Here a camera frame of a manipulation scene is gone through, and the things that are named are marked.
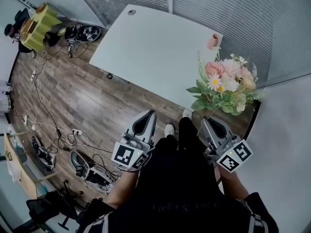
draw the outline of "robotic device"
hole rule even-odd
[[[205,152],[209,163],[217,162],[232,173],[253,154],[246,141],[234,134],[224,121],[216,117],[204,118],[201,128],[209,143]]]
[[[37,137],[32,137],[32,147],[41,165],[44,165],[47,171],[51,171],[55,166],[56,154],[43,147]]]
[[[100,192],[109,193],[113,188],[113,181],[109,171],[100,165],[90,164],[77,151],[70,152],[70,161],[76,170],[76,175],[84,178],[85,182]]]
[[[136,172],[146,165],[152,156],[156,129],[156,112],[144,111],[127,125],[120,142],[116,142],[111,160],[124,171]]]
[[[95,25],[83,25],[76,23],[73,27],[67,27],[65,32],[65,40],[68,43],[68,56],[72,58],[74,51],[79,43],[89,43],[96,41],[101,34],[101,29]]]

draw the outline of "wooden floor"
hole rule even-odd
[[[120,140],[127,122],[141,111],[149,109],[156,111],[155,142],[164,136],[167,123],[173,123],[178,131],[178,122],[182,117],[183,108],[134,84],[125,84],[115,79],[109,80],[106,73],[88,63],[99,42],[91,43],[80,58],[68,58],[67,49],[63,47],[46,64],[45,73],[41,78],[40,94],[43,103],[55,118],[57,127],[68,132],[72,132],[72,129],[82,130],[88,135],[91,145],[111,152],[115,142]],[[59,51],[62,45],[64,41],[48,48],[46,58]],[[84,48],[85,45],[81,45],[76,56]],[[37,69],[39,58],[40,53],[35,59],[32,59],[31,54],[21,53],[13,72],[11,86],[14,89],[12,92],[14,111],[10,114],[10,119],[16,132],[32,131],[33,125],[28,122],[28,125],[24,126],[22,119],[17,115],[21,116],[28,110],[29,119],[35,121],[35,115],[40,110],[36,89],[30,88],[30,77],[33,70]],[[253,108],[249,106],[245,113],[236,117],[218,111],[215,115],[224,119],[233,132],[243,137],[253,115]],[[201,118],[201,115],[194,114],[193,121],[197,127],[200,125]],[[44,108],[38,113],[37,122],[54,125]],[[58,137],[52,127],[46,125],[40,127],[36,124],[35,130],[21,139],[25,150],[37,163],[31,148],[32,135],[38,136],[45,146],[49,146]],[[87,146],[76,147],[89,157],[97,153],[103,157],[105,164],[111,164],[110,153]],[[102,163],[98,156],[95,156],[94,162]],[[40,167],[39,163],[37,165],[44,174],[48,173]],[[69,152],[61,149],[58,151],[55,170],[61,171],[59,176],[51,179],[56,187],[62,187],[62,181],[67,179],[72,191],[84,191],[82,197],[84,201],[90,202],[93,198],[99,197],[105,200],[103,193],[95,191],[75,175],[75,170],[70,164]]]

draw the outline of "chair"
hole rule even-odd
[[[29,19],[29,18],[30,18],[30,16],[29,16],[28,10],[25,8],[23,11],[19,10],[17,12],[17,14],[14,17],[14,20],[19,21],[21,19],[25,20],[25,19]]]
[[[70,195],[66,186],[67,180],[64,181],[64,187],[59,191],[48,192],[42,199],[28,200],[26,204],[29,208],[29,215],[36,224],[44,224],[50,218],[57,216],[59,213],[66,218],[63,223],[58,223],[60,227],[69,230],[66,227],[69,218],[77,219],[78,215],[74,208],[77,196]]]

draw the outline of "wooden desk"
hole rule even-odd
[[[4,132],[4,153],[7,161],[15,161],[16,165],[20,169],[21,172],[21,178],[19,180],[20,185],[24,188],[25,192],[27,195],[32,199],[35,200],[37,199],[37,187],[36,184],[46,181],[47,179],[59,174],[59,172],[55,172],[53,174],[50,174],[48,176],[45,176],[42,179],[39,180],[32,180],[31,177],[29,177],[28,173],[24,169],[24,164],[20,161],[19,155],[17,155],[12,147],[10,138],[14,136],[19,136],[22,134],[26,134],[29,132],[22,132],[22,133],[17,133],[13,135],[7,135],[6,132]]]

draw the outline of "table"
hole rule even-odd
[[[52,10],[47,4],[45,8],[40,13],[35,13],[32,16],[32,20],[37,23],[34,31],[27,35],[25,40],[22,40],[21,43],[29,48],[30,50],[34,49],[37,52],[44,49],[44,38],[45,34],[52,29],[54,25],[61,24],[62,22],[56,19],[57,12]]]
[[[26,133],[29,133],[29,132],[22,132],[22,133],[17,133],[17,134],[13,134],[13,135],[7,135],[6,132],[4,132],[4,153],[5,153],[5,157],[6,157],[7,161],[8,162],[14,161],[16,166],[20,170],[20,172],[21,172],[21,174],[20,174],[21,178],[19,180],[20,185],[23,187],[23,189],[25,190],[27,195],[30,197],[30,199],[35,200],[35,199],[37,199],[36,184],[38,184],[42,181],[46,181],[49,178],[52,178],[53,176],[59,174],[59,172],[52,173],[52,174],[47,175],[47,176],[45,176],[39,180],[32,180],[32,178],[26,172],[23,163],[20,161],[19,156],[15,153],[15,151],[12,147],[11,141],[9,139],[11,137],[19,136],[19,135],[26,134]]]
[[[136,13],[130,16],[131,10]],[[200,78],[197,53],[215,60],[217,51],[207,49],[214,33],[176,15],[127,5],[89,63],[190,109],[195,98],[186,89]]]

